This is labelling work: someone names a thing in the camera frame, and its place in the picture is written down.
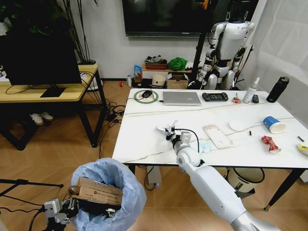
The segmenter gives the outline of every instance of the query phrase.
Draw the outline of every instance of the blue plastic bag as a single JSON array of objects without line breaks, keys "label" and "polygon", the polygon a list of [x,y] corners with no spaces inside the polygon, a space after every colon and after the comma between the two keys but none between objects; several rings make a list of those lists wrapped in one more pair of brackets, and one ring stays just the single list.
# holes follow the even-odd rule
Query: blue plastic bag
[{"label": "blue plastic bag", "polygon": [[126,231],[135,223],[146,202],[143,186],[134,174],[122,163],[104,158],[78,167],[73,173],[71,183],[75,185],[79,177],[112,184],[122,189],[122,204],[113,218],[93,216],[79,210],[71,219],[77,231]]}]

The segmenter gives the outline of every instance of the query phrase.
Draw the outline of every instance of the tripod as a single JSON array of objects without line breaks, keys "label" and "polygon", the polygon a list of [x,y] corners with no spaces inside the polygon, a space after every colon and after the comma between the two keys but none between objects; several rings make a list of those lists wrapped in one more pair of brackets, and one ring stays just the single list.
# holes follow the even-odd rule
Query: tripod
[{"label": "tripod", "polygon": [[0,192],[0,197],[4,196],[6,193],[9,191],[13,190],[19,185],[41,185],[41,186],[52,186],[52,187],[59,187],[62,188],[64,185],[63,184],[45,184],[45,183],[36,183],[36,182],[30,182],[28,180],[24,179],[17,179],[17,180],[7,180],[7,179],[0,179],[0,184],[13,184],[11,187],[8,189],[4,190],[3,192]]}]

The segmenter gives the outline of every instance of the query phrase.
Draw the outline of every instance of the computer monitor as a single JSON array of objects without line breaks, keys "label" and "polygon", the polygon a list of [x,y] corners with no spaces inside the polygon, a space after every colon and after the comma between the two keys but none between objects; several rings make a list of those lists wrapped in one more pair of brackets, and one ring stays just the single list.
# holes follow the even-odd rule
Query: computer monitor
[{"label": "computer monitor", "polygon": [[12,85],[81,83],[68,36],[1,36],[0,62]]}]

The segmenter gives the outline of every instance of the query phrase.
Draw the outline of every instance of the small red object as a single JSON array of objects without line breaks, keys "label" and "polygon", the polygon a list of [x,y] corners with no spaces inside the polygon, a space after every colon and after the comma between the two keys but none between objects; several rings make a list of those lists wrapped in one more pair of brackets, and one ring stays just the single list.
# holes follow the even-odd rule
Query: small red object
[{"label": "small red object", "polygon": [[232,101],[233,101],[233,103],[240,103],[241,102],[240,99],[237,98],[237,97],[234,97]]},{"label": "small red object", "polygon": [[277,147],[277,145],[274,143],[272,137],[270,136],[262,136],[261,138],[262,142],[265,144],[269,144],[269,152],[270,153],[278,153],[281,151],[281,148]]}]

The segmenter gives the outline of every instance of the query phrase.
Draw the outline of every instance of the green cloth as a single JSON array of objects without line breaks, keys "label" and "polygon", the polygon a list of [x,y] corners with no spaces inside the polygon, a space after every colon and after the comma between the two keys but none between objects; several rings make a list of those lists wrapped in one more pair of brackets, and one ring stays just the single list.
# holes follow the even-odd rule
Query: green cloth
[{"label": "green cloth", "polygon": [[172,59],[168,63],[167,67],[174,71],[184,71],[186,64],[187,64],[187,60],[177,57],[175,59]]}]

